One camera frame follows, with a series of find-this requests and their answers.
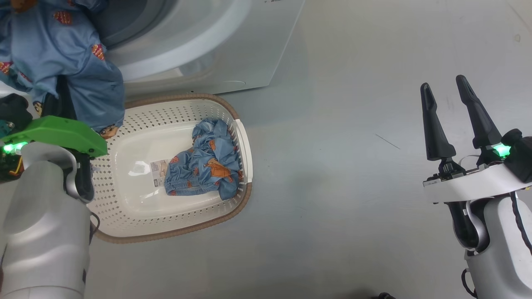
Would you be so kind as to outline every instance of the blue pants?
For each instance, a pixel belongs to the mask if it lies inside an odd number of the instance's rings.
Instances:
[[[194,144],[168,164],[164,187],[168,195],[197,195],[218,190],[227,200],[241,179],[237,148],[222,120],[204,119],[192,132]]]
[[[105,60],[105,46],[82,11],[104,0],[0,0],[0,80],[27,92],[40,115],[45,96],[65,75],[76,117],[104,138],[124,117],[120,70]]]

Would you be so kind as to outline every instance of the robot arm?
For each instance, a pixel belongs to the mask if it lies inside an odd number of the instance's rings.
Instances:
[[[532,298],[532,212],[516,193],[532,185],[531,138],[522,138],[516,129],[501,137],[467,79],[457,76],[456,83],[473,125],[473,146],[481,154],[477,168],[469,171],[453,161],[456,151],[440,125],[430,87],[423,84],[427,159],[441,160],[438,174],[423,182],[426,197],[449,207],[454,232],[465,248],[469,269],[462,273],[462,282],[470,295]],[[511,147],[509,155],[492,148],[501,140]],[[474,291],[465,284],[466,272],[471,273]]]
[[[25,164],[32,160],[28,156],[32,152],[46,154],[32,161],[22,174],[4,222],[5,299],[83,298],[89,266],[90,211],[63,188],[60,165],[68,166],[68,160],[46,160],[53,156],[50,150],[54,148],[65,151],[43,143],[22,149]]]
[[[4,221],[5,299],[83,298],[88,247],[96,228],[86,207],[94,197],[90,160],[107,154],[106,141],[76,120],[58,78],[59,98],[47,99],[43,117],[31,120],[20,96],[0,99],[0,137],[22,144],[25,171]]]

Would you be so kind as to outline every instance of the brown basket rim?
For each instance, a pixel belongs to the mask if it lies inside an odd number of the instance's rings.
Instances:
[[[137,101],[132,102],[126,102],[125,107],[126,109],[129,108],[135,108],[150,104],[158,104],[158,103],[164,103],[164,102],[174,102],[174,101],[186,101],[191,99],[208,99],[210,101],[214,101],[220,105],[222,105],[233,117],[233,119],[239,119],[238,113],[233,109],[229,103],[226,102],[223,98],[211,94],[186,94],[186,95],[171,95],[171,96],[160,96],[155,98],[148,98],[148,99],[140,99]],[[175,230],[165,231],[165,232],[158,232],[157,234],[149,234],[149,235],[142,235],[142,236],[134,236],[134,237],[114,237],[111,235],[108,235],[104,232],[97,231],[95,233],[95,236],[98,237],[98,239],[109,242],[109,243],[115,243],[115,244],[127,244],[127,243],[139,243],[139,242],[146,242],[146,241],[153,241],[153,240],[159,240],[159,239],[165,239],[175,236],[180,236],[184,234],[188,234],[190,232],[194,232],[197,230],[201,230],[207,227],[211,227],[217,224],[220,224],[222,222],[225,222],[234,216],[236,216],[242,209],[246,206],[250,196],[251,196],[251,190],[252,190],[252,183],[249,182],[246,184],[246,190],[244,194],[244,198],[238,206],[236,206],[235,209],[233,209],[231,212],[224,216],[220,216],[218,218],[214,218],[212,220],[209,220],[204,223],[199,223],[193,226],[179,228]]]

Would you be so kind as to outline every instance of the clothing label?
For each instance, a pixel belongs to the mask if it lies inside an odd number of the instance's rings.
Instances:
[[[166,177],[166,171],[168,170],[169,163],[170,160],[160,160],[156,162],[151,162],[149,164],[149,167],[152,170],[154,187],[164,186],[164,178]]]

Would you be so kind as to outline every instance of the wire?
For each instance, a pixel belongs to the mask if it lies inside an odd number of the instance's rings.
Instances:
[[[462,161],[463,161],[465,158],[467,158],[467,157],[477,157],[477,158],[479,158],[480,155],[467,155],[467,156],[463,157],[462,159],[460,159],[460,161],[458,161],[458,165],[462,166]]]
[[[19,164],[16,166],[16,170],[15,171],[11,170],[9,173],[14,176],[17,176],[19,174],[20,166],[22,166],[22,156],[20,156]]]
[[[532,254],[532,244],[528,239],[527,232],[525,231],[525,227],[523,225],[523,220],[521,219],[521,214],[519,213],[519,209],[517,207],[517,193],[515,191],[510,193],[510,197],[512,198],[512,210],[513,214],[516,216],[517,228],[519,228],[519,231],[521,232],[521,238],[523,238],[525,245],[527,246],[528,250],[530,250],[530,254]]]
[[[2,258],[0,259],[0,267],[4,264],[4,256],[5,256],[6,251],[7,251],[7,244],[5,244],[4,253],[2,254]]]
[[[98,224],[96,225],[96,227],[93,229],[93,226],[92,226],[92,222],[90,223],[91,226],[90,226],[90,235],[89,235],[89,245],[92,243],[93,241],[93,237],[94,237],[94,234],[98,231],[99,229],[99,225],[100,225],[100,219],[98,217],[98,215],[94,212],[91,212],[90,213],[92,216],[94,216],[94,218],[96,218],[96,220],[98,221]]]
[[[478,298],[477,296],[477,290],[473,290],[473,292],[471,291],[471,289],[468,287],[467,285],[467,282],[466,282],[466,272],[467,272],[467,269],[464,269],[464,271],[462,272],[462,285],[464,286],[465,288],[465,291],[468,292],[469,295],[473,296],[473,298]]]

